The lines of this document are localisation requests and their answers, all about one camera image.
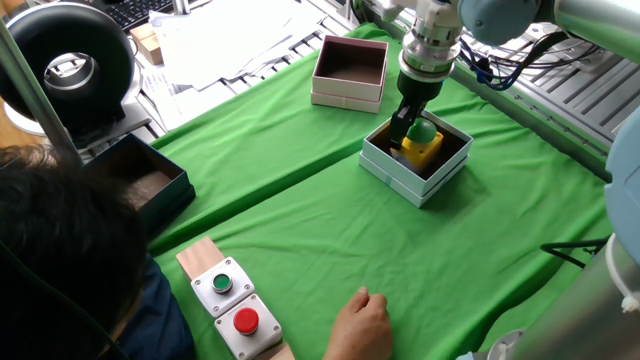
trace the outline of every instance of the green tablecloth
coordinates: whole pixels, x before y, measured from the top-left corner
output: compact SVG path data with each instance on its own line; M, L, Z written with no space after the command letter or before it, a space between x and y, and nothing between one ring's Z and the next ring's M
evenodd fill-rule
M379 114L311 105L315 52L153 145L187 170L197 197L157 238L152 254L184 242L357 152L400 104L401 45L374 25L353 37L390 42ZM450 86L445 94L468 91ZM448 101L439 100L441 104Z
M397 51L394 43L390 58ZM308 105L314 62L159 143L199 194L159 242L193 240L156 260L200 359L232 359L175 260L205 235L247 271L298 360L321 358L337 311L361 285L389 299L395 359L440 360L480 347L500 314L553 275L559 263L540 244L611 233L602 181L452 81L430 108L475 142L466 167L413 207L357 161L362 138L396 105L395 63L381 115L370 116ZM568 271L501 319L487 343L529 325L575 277Z

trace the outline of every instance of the green cap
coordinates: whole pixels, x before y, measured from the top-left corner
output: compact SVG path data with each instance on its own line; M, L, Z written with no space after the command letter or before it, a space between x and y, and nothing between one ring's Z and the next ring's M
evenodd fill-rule
M407 132L407 138L417 144L428 144L436 138L438 129L427 119L416 118Z

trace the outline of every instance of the button panel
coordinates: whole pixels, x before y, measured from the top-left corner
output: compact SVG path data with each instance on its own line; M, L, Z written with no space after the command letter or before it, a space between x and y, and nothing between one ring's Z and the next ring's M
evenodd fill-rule
M280 324L256 294L219 317L215 326L238 360L253 359L282 340Z
M255 291L242 267L231 257L191 281L205 309L218 318Z

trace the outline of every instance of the white box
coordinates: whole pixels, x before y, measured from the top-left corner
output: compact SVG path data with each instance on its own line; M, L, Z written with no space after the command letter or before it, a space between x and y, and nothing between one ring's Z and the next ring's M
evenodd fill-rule
M380 107L388 47L386 42L326 36L313 72L311 102L352 110L365 104L369 110L364 111L374 112L369 103Z
M398 191L414 205L419 204L416 206L424 204L426 199L433 195L433 189L439 189L444 182L464 166L469 155L469 148L473 142L471 136L434 114L424 111L422 116L432 121L438 131L444 135L444 138L438 155L420 175L391 157L387 136L390 120L365 138L361 153L361 165L363 167L389 185L394 181L398 182L398 185L402 185L402 188L394 185L394 190ZM368 162L375 165L379 171L368 166Z
M311 92L312 104L337 107L347 110L370 112L374 114L377 114L380 111L381 102L382 93L380 94L380 99L378 99L378 101L367 101Z
M234 324L235 314L243 308L252 308L258 313L258 329L251 335L242 335ZM264 305L260 297L252 294L238 306L215 321L216 329L238 360L250 360L282 340L282 327Z
M442 185L444 185L455 173L457 173L464 164L467 163L467 159L469 157L465 157L456 167L454 167L447 175L445 175L440 182L438 182L431 190L429 190L425 195L420 196L413 191L409 190L406 186L402 185L398 180L391 177L391 175L387 174L384 170L378 167L376 164L371 162L371 160L367 159L362 153L360 153L360 166L367 169L370 173L372 173L375 177L382 180L387 186L395 190L398 194L402 195L403 198L409 200L410 203L415 205L416 207L422 207L424 203L429 200L436 191L440 190Z
M226 274L233 284L231 289L223 294L218 294L213 290L213 279L219 274ZM222 316L255 291L249 276L232 257L224 259L204 274L193 279L191 287L202 306L214 318Z

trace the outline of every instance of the open box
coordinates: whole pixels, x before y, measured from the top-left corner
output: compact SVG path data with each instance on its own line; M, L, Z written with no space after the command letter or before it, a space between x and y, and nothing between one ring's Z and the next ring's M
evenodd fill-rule
M391 157L390 120L364 139L360 154L362 167L417 207L422 206L464 166L473 142L471 136L434 114L424 111L422 116L433 122L444 136L440 151L422 173L414 173Z
M377 113L389 44L327 35L313 72L311 103Z
M133 134L85 165L85 171L124 181L150 235L159 233L196 196L185 170Z

